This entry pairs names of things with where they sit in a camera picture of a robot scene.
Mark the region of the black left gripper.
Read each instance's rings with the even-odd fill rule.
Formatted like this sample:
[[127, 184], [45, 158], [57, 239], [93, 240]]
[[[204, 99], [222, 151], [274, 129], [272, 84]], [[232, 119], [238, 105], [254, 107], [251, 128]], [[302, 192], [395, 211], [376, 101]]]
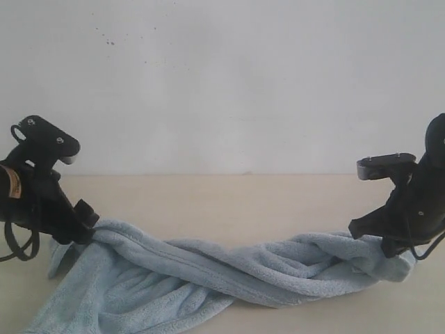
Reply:
[[25, 161], [17, 146], [1, 160], [1, 220], [49, 234], [62, 245], [87, 244], [99, 215], [83, 199], [71, 204], [54, 165]]

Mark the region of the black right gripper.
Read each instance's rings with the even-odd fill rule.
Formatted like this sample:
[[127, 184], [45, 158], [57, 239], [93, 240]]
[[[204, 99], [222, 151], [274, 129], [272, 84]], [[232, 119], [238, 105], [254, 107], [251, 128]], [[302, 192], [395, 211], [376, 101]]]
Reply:
[[386, 203], [348, 225], [353, 239], [383, 237], [386, 258], [409, 251], [410, 239], [425, 244], [444, 231], [444, 166], [423, 156], [411, 173], [391, 181], [394, 189]]

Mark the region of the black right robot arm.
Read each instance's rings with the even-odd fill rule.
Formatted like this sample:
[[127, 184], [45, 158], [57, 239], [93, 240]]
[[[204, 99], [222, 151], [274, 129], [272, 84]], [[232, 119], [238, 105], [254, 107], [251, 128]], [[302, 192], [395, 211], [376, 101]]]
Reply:
[[444, 114], [427, 126], [425, 149], [420, 160], [402, 152], [357, 161], [360, 180], [389, 178], [394, 183], [383, 206], [348, 226], [354, 239], [381, 237], [387, 258], [428, 245], [423, 255], [415, 255], [423, 260], [444, 239]]

